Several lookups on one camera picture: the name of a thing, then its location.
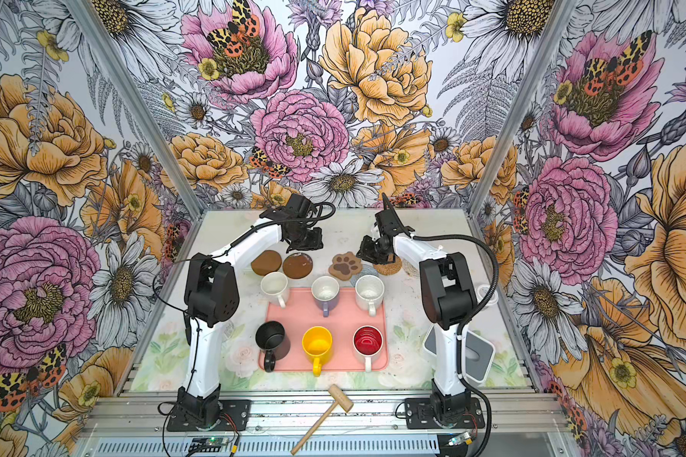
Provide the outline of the woven rattan round coaster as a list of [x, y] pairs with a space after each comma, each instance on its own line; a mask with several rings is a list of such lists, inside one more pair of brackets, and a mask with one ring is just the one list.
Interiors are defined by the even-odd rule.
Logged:
[[394, 262], [389, 264], [373, 264], [373, 268], [379, 275], [391, 276], [397, 274], [402, 269], [402, 260], [399, 257], [394, 259]]

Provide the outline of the plain brown wooden coaster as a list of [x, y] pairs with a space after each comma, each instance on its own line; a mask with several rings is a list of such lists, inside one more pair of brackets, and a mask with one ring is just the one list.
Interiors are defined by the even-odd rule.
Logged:
[[260, 253], [253, 262], [251, 268], [256, 275], [266, 276], [272, 272], [278, 272], [282, 267], [282, 257], [279, 252], [267, 249]]

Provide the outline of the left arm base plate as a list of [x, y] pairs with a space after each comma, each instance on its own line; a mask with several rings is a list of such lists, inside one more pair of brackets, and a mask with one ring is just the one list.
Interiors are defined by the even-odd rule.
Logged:
[[251, 402], [232, 400], [215, 404], [194, 402], [182, 405], [171, 414], [166, 426], [170, 432], [244, 431]]

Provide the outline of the grey-blue woven round coaster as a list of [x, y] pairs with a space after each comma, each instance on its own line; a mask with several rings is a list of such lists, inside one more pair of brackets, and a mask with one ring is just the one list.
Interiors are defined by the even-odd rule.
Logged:
[[359, 279], [369, 275], [379, 277], [378, 271], [373, 266], [364, 265], [362, 271], [354, 274], [350, 279], [351, 285], [354, 287]]

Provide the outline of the dark wooden scratched coaster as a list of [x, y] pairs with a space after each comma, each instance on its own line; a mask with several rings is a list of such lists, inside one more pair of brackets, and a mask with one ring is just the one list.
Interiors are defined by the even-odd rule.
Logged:
[[314, 260], [304, 252], [292, 253], [282, 264], [283, 273], [290, 279], [299, 280], [307, 277], [314, 268]]

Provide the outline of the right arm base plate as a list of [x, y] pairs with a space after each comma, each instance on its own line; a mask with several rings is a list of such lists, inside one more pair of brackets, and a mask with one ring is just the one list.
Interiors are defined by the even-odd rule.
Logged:
[[471, 398], [469, 407], [445, 410], [436, 406], [430, 398], [406, 398], [404, 401], [405, 421], [408, 430], [483, 430], [486, 426], [486, 410], [476, 397]]

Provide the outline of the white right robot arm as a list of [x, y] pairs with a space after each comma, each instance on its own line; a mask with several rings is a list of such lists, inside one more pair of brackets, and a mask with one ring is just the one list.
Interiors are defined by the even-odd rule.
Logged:
[[460, 234], [418, 236], [413, 228], [402, 223], [386, 195], [382, 202], [383, 210], [375, 215], [378, 237], [366, 235], [357, 256], [377, 265], [392, 264], [402, 258], [417, 267], [423, 310], [434, 324], [436, 335], [431, 405], [439, 424], [453, 424], [472, 405], [472, 389], [463, 371], [462, 333], [482, 306], [465, 256], [448, 253], [430, 243], [462, 240], [479, 246], [481, 242]]

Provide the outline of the cork paw print coaster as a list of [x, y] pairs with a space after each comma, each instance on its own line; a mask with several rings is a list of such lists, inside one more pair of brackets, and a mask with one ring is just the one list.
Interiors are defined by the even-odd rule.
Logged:
[[351, 251], [337, 253], [332, 259], [328, 272], [338, 280], [349, 281], [362, 272], [362, 261]]

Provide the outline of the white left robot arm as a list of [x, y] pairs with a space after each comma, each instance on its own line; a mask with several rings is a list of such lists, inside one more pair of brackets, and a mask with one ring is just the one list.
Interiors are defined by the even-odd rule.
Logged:
[[224, 323], [241, 304], [236, 274], [263, 251], [284, 242], [290, 251], [323, 248], [317, 223], [333, 217], [335, 205], [315, 204], [295, 194], [282, 207], [267, 209], [245, 232], [217, 251], [189, 259], [183, 300], [190, 345], [186, 379], [178, 389], [175, 411], [192, 426], [211, 428], [220, 419], [218, 365]]

